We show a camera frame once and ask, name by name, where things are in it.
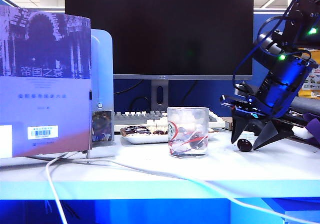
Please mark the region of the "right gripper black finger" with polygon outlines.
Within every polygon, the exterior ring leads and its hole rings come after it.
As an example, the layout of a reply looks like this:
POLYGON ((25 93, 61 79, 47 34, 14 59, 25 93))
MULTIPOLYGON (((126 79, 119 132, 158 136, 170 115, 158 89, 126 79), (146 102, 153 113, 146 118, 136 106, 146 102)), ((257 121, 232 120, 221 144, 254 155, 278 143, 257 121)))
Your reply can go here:
POLYGON ((277 130, 277 123, 275 121, 269 121, 265 127, 261 130, 260 134, 256 138, 253 149, 257 150, 272 142, 272 139, 279 134, 277 130))
POLYGON ((232 133, 231 133, 231 143, 233 144, 241 135, 241 133, 246 129, 249 123, 249 115, 243 112, 238 112, 233 110, 232 114, 232 133))

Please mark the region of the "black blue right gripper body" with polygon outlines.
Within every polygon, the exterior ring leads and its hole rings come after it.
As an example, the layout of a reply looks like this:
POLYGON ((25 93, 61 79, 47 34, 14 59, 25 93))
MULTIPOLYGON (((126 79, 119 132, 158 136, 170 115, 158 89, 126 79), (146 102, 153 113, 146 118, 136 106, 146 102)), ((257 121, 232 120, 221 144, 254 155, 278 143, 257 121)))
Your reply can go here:
POLYGON ((274 119, 282 117, 298 93, 292 83, 264 81, 260 87, 242 83, 236 85, 236 97, 222 95, 220 104, 227 106, 233 116, 246 119, 274 119))

